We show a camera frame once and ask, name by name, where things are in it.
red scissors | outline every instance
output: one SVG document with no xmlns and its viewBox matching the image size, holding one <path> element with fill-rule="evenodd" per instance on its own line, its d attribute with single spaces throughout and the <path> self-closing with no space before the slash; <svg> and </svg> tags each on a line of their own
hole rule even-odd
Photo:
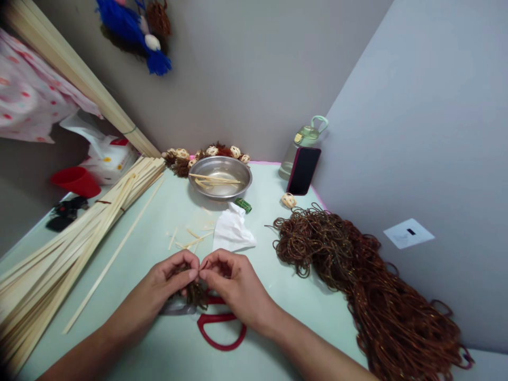
<svg viewBox="0 0 508 381">
<path fill-rule="evenodd" d="M 208 297 L 208 304 L 226 304 L 224 299 L 222 299 L 219 296 L 209 296 Z M 201 331 L 201 334 L 205 338 L 205 340 L 215 349 L 219 349 L 222 351 L 230 351 L 233 349 L 238 348 L 240 344 L 242 344 L 242 341 L 245 338 L 245 334 L 247 333 L 247 327 L 245 324 L 242 324 L 242 330 L 240 331 L 240 336 L 238 336 L 237 340 L 230 345 L 222 345 L 219 343 L 216 343 L 213 341 L 210 336 L 205 332 L 205 324 L 209 323 L 222 323 L 226 321 L 235 320 L 237 317 L 232 313 L 226 313 L 226 314 L 219 314 L 219 315 L 209 315 L 209 314 L 201 314 L 197 321 L 197 326 L 199 327 L 199 330 Z"/>
<path fill-rule="evenodd" d="M 226 302 L 219 296 L 209 296 L 208 304 L 226 304 Z M 192 315 L 196 312 L 197 308 L 193 305 L 187 305 L 185 302 L 183 302 L 182 305 L 182 300 L 171 300 L 166 302 L 166 304 L 160 310 L 159 315 Z M 245 338 L 245 334 L 247 333 L 247 327 L 245 324 L 242 324 L 242 330 L 240 331 L 240 336 L 238 336 L 237 340 L 233 344 L 226 346 L 213 341 L 212 338 L 208 336 L 208 334 L 205 332 L 205 324 L 223 323 L 235 320 L 236 318 L 237 317 L 232 312 L 218 315 L 201 314 L 197 320 L 197 326 L 201 332 L 201 335 L 203 335 L 206 342 L 212 347 L 221 351 L 231 351 L 238 348 L 238 346 L 242 344 L 242 341 Z"/>
</svg>

pink edge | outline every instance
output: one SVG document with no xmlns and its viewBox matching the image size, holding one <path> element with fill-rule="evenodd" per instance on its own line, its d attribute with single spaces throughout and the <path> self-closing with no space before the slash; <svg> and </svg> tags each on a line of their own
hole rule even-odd
<svg viewBox="0 0 508 381">
<path fill-rule="evenodd" d="M 281 163 L 276 161 L 250 161 L 252 164 L 261 164 L 261 165 L 280 165 Z"/>
<path fill-rule="evenodd" d="M 328 210 L 328 208 L 326 207 L 326 205 L 324 204 L 323 200 L 321 199 L 321 197 L 319 196 L 319 194 L 317 193 L 316 191 L 316 188 L 314 188 L 313 185 L 311 185 L 311 189 L 312 191 L 314 192 L 314 194 L 316 195 L 316 198 L 317 200 L 319 201 L 319 203 L 321 204 L 321 206 L 323 207 L 323 209 L 325 209 L 326 211 Z"/>
</svg>

table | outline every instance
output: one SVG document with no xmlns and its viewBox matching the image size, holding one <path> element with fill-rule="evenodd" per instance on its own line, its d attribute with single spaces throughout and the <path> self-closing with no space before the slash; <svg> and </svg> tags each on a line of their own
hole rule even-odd
<svg viewBox="0 0 508 381">
<path fill-rule="evenodd" d="M 367 367 L 367 359 L 356 343 L 357 330 L 342 293 L 332 293 L 315 273 L 307 279 L 295 274 L 294 268 L 281 263 L 272 243 L 277 233 L 271 225 L 277 217 L 287 218 L 291 211 L 280 198 L 287 182 L 277 175 L 278 166 L 252 163 L 253 181 L 243 198 L 252 205 L 246 215 L 246 227 L 258 244 L 242 250 L 249 257 L 268 293 L 282 308 L 301 320 L 317 334 Z M 168 251 L 169 235 L 179 227 L 175 241 L 186 244 L 194 240 L 186 228 L 203 235 L 205 225 L 216 221 L 227 204 L 215 203 L 192 191 L 189 182 L 166 170 L 164 183 L 132 232 L 126 245 L 111 266 L 88 305 L 67 335 L 61 332 L 91 286 L 106 266 L 111 255 L 138 216 L 154 187 L 145 192 L 122 216 L 104 238 L 82 273 L 74 289 L 56 314 L 44 336 L 20 373 L 20 379 L 32 380 L 73 346 L 101 326 L 115 311 L 130 290 L 156 262 L 179 249 L 173 244 Z M 297 196 L 298 206 L 319 203 L 314 190 Z M 0 273 L 52 238 L 42 221 L 0 263 Z M 196 251 L 202 260 L 212 249 L 212 236 L 205 238 Z M 214 306 L 210 313 L 220 313 Z M 293 366 L 268 340 L 252 330 L 240 347 L 221 352 L 209 346 L 201 336 L 194 316 L 162 316 L 145 339 L 130 350 L 109 373 L 108 380 L 159 379 L 238 379 L 294 380 L 300 379 Z M 219 343 L 232 343 L 240 323 L 209 324 L 209 335 Z"/>
</svg>

wall outlet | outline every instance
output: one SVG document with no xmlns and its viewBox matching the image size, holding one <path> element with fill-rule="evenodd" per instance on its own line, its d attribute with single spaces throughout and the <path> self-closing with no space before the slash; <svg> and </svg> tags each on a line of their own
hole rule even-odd
<svg viewBox="0 0 508 381">
<path fill-rule="evenodd" d="M 430 241 L 435 237 L 415 219 L 409 219 L 386 229 L 383 233 L 397 246 L 399 249 L 413 246 L 422 242 Z"/>
</svg>

metal bowl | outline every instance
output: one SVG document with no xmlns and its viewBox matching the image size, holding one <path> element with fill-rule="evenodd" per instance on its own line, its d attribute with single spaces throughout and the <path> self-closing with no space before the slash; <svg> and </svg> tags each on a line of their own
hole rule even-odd
<svg viewBox="0 0 508 381">
<path fill-rule="evenodd" d="M 191 176 L 191 174 L 237 180 L 239 183 L 208 186 L 205 189 L 196 183 L 196 177 Z M 245 192 L 252 183 L 252 173 L 249 167 L 238 159 L 228 156 L 210 156 L 199 160 L 191 167 L 189 181 L 195 190 L 206 197 L 224 201 L 228 198 L 238 197 Z"/>
</svg>

